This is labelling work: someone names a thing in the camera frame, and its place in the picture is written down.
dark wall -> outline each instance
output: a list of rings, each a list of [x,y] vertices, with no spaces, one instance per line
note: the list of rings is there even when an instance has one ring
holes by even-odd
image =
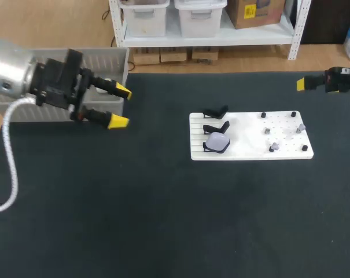
[[[349,26],[350,0],[312,0],[301,43],[343,43]]]

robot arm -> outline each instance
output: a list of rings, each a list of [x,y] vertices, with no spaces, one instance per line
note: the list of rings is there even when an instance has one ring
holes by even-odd
[[[297,82],[297,90],[316,90],[325,86],[325,92],[346,93],[350,91],[350,68],[334,67],[319,76],[305,76]]]
[[[81,68],[82,61],[81,52],[69,49],[64,62],[48,59],[45,64],[37,63],[32,51],[0,39],[0,94],[14,99],[33,94],[36,105],[46,103],[67,109],[76,122],[87,119],[107,129],[126,127],[128,119],[87,109],[83,97],[91,85],[128,100],[132,93],[116,81]]]

white pegboard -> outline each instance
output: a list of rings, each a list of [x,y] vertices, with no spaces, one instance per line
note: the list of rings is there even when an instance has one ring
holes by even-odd
[[[285,160],[311,159],[314,156],[306,130],[296,133],[303,123],[301,114],[291,117],[292,111],[266,112],[261,118],[261,112],[226,113],[221,120],[204,118],[203,113],[191,113],[190,150],[193,160]],[[230,138],[230,146],[225,153],[204,152],[203,142],[209,134],[204,134],[203,125],[220,128],[224,122],[230,122],[225,132]],[[276,142],[280,149],[270,152],[269,147]]]

small gray block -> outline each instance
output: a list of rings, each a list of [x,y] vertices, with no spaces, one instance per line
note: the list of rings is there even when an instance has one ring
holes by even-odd
[[[278,143],[273,143],[272,145],[271,145],[271,147],[270,147],[271,149],[273,149],[274,151],[277,151],[277,150],[279,150],[280,149],[280,147],[279,147],[279,145],[278,145]]]
[[[305,125],[304,124],[300,124],[298,129],[297,129],[297,133],[301,133],[305,129],[306,129]]]

black tabletop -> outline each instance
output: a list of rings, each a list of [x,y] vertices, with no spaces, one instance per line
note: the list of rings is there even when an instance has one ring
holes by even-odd
[[[350,94],[303,75],[132,74],[125,130],[12,124],[0,277],[350,277]],[[225,104],[300,111],[314,158],[192,161],[189,113]]]

